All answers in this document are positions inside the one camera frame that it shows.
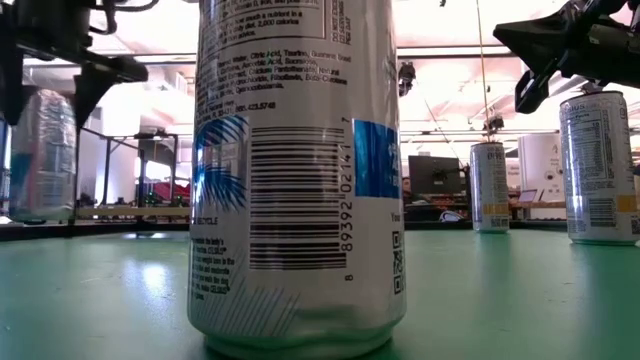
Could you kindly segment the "wooden desk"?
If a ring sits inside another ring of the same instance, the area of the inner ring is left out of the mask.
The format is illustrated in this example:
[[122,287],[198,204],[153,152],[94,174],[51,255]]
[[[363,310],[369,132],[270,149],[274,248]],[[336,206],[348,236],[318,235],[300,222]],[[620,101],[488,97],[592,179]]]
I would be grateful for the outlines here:
[[564,211],[561,217],[551,217],[551,220],[565,220],[566,219],[566,203],[564,201],[554,202],[516,202],[509,205],[510,219],[513,221],[519,220],[519,211],[523,209],[562,209]]

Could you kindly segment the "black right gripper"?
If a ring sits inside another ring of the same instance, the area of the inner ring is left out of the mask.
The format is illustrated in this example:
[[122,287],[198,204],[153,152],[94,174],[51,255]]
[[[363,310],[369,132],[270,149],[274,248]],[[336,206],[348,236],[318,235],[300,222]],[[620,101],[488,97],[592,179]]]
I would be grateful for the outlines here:
[[517,113],[549,96],[550,75],[536,73],[550,63],[599,86],[640,88],[640,0],[570,0],[551,15],[498,24],[493,36],[530,69],[515,87]]

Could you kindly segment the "black computer monitor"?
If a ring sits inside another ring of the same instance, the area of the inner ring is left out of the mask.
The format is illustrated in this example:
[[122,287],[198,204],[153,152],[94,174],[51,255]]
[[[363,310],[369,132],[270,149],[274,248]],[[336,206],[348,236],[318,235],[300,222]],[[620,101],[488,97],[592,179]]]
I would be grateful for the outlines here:
[[414,194],[445,195],[463,192],[462,171],[456,158],[410,156],[408,163]]

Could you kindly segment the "white printed column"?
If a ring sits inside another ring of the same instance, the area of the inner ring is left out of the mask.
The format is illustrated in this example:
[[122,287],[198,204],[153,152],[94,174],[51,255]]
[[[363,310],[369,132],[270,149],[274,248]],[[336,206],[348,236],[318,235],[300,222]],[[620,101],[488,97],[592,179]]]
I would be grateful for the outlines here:
[[518,139],[521,190],[535,190],[534,202],[565,200],[561,138],[554,134],[531,134]]

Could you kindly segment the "wooden shelf with black frame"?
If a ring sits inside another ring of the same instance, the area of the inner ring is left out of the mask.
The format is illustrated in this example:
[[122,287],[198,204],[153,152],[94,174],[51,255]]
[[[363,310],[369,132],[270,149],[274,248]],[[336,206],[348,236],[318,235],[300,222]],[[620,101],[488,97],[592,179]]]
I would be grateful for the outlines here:
[[[174,219],[184,219],[185,221],[189,221],[189,217],[191,214],[190,205],[187,204],[186,206],[183,206],[183,198],[176,195],[176,171],[179,152],[178,134],[156,132],[153,134],[137,133],[127,136],[109,136],[98,133],[88,128],[81,128],[81,131],[90,133],[106,141],[103,198],[98,206],[83,207],[77,205],[74,209],[74,221],[89,218],[100,219],[103,217],[110,217],[111,219],[113,219],[114,217],[124,217],[125,219],[134,218],[137,224],[145,223],[149,217],[155,217],[156,219],[166,218],[168,222],[172,222]],[[152,190],[152,187],[146,187],[148,165],[147,152],[140,146],[129,144],[128,141],[153,141],[155,143],[158,143],[163,141],[164,139],[171,139],[173,141],[172,158],[170,164],[168,165],[170,169],[170,176],[162,180],[162,183],[168,183],[168,197],[167,201],[165,202],[151,205],[150,203],[146,202],[146,197]],[[107,204],[112,143],[117,143],[119,145],[134,149],[138,152],[138,158],[140,159],[140,169],[137,176],[135,197],[136,202],[134,206]]]

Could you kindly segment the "white can blue print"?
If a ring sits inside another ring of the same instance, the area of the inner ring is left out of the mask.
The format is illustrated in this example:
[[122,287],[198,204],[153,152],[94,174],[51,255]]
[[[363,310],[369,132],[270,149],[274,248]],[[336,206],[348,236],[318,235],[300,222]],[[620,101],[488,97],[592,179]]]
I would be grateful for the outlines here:
[[391,0],[200,0],[187,314],[239,360],[345,360],[406,311]]

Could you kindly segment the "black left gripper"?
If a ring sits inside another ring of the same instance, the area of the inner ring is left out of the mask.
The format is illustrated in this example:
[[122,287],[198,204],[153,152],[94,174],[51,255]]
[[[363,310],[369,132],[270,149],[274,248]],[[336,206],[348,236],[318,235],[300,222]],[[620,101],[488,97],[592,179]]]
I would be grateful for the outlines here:
[[131,56],[105,56],[90,50],[94,34],[113,35],[116,14],[149,9],[129,0],[0,0],[0,111],[18,124],[23,108],[24,57],[61,59],[81,68],[74,76],[76,128],[84,127],[115,83],[145,82],[148,71]]

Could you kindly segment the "green table mat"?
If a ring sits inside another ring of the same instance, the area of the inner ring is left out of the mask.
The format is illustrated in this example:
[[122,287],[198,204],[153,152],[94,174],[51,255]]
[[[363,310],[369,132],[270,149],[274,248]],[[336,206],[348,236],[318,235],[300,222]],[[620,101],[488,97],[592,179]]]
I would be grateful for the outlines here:
[[[640,247],[411,231],[408,308],[356,360],[640,360]],[[186,313],[187,236],[0,243],[0,360],[230,360]]]

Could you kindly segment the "teal beverage can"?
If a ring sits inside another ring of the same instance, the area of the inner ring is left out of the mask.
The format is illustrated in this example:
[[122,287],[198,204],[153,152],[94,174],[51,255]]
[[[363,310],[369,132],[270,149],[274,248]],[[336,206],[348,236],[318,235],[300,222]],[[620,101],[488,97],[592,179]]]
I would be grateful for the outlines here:
[[9,218],[64,221],[74,209],[77,133],[73,105],[49,89],[26,88],[11,128]]

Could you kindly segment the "white can yellow print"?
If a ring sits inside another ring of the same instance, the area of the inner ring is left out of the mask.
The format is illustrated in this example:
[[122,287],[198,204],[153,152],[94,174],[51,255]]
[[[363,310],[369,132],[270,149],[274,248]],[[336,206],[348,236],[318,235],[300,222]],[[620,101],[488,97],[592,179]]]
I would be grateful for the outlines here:
[[568,236],[574,243],[635,245],[640,213],[627,104],[619,91],[560,105]]
[[504,146],[475,144],[470,149],[472,222],[476,232],[506,233],[510,209]]

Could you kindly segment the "black aluminium table frame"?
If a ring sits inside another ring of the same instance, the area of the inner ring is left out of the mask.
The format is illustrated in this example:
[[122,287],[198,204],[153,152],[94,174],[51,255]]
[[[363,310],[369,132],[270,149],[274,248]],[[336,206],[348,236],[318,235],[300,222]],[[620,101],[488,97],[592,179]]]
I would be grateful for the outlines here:
[[[511,229],[527,229],[541,231],[566,231],[566,221],[514,221]],[[407,222],[408,231],[444,231],[471,230],[471,222],[441,223],[432,221]],[[0,243],[45,238],[73,238],[82,236],[107,235],[116,233],[144,232],[185,232],[189,230],[186,223],[97,223],[76,225],[36,225],[23,224],[0,225]]]

